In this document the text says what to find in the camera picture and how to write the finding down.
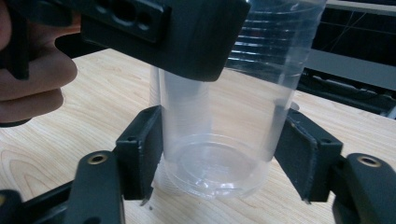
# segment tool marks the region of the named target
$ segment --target black machine frame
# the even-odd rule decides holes
[[[29,77],[26,20],[66,26],[75,10],[82,15],[85,40],[183,77],[214,81],[249,9],[242,0],[8,0],[7,5],[13,34],[1,57],[18,79]],[[120,10],[126,7],[133,17]],[[125,40],[134,47],[120,45]],[[396,220],[392,167],[370,155],[344,158],[341,149],[340,141],[290,110],[275,157],[302,200],[327,202],[330,191],[335,193],[336,223],[392,223]],[[124,223],[122,200],[149,200],[162,152],[161,107],[155,106],[137,115],[112,152],[93,152],[81,159],[73,182],[24,203],[17,191],[1,190],[0,223]],[[108,185],[95,184],[104,178]]]

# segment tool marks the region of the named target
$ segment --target finger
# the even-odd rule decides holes
[[[57,49],[46,49],[42,57],[29,63],[29,70],[26,81],[15,79],[6,69],[0,70],[0,101],[59,89],[77,75],[73,61]]]
[[[0,123],[10,123],[47,114],[58,109],[63,102],[64,98],[60,89],[0,102]]]
[[[79,14],[73,15],[72,25],[68,27],[53,27],[37,23],[29,23],[29,42],[31,51],[39,51],[43,47],[54,47],[55,39],[63,35],[80,32],[81,18]]]
[[[5,48],[11,38],[11,20],[6,3],[0,0],[0,50]]]

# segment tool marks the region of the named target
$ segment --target wood grain surface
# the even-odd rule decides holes
[[[64,88],[64,106],[27,124],[0,129],[0,189],[29,200],[73,179],[84,155],[111,150],[149,106],[149,65],[114,50],[75,59],[78,77]],[[396,122],[306,93],[300,111],[344,142],[396,167]],[[267,183],[246,199],[205,201],[154,190],[144,206],[125,202],[127,223],[334,223],[328,203],[305,204],[273,160]]]

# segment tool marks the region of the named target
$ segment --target transparent plastic cup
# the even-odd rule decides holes
[[[166,176],[207,199],[247,196],[264,183],[325,6],[249,3],[219,80],[159,70]]]

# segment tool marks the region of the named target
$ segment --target metal screw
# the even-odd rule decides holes
[[[6,196],[3,194],[0,194],[0,207],[6,202]]]
[[[371,166],[374,168],[380,167],[381,166],[381,162],[379,162],[378,160],[371,158],[371,157],[366,157],[366,156],[359,156],[358,157],[358,161],[363,163],[366,166]]]
[[[107,160],[107,155],[99,153],[99,154],[91,156],[88,159],[88,163],[91,165],[96,165],[96,164],[102,163],[106,160]]]

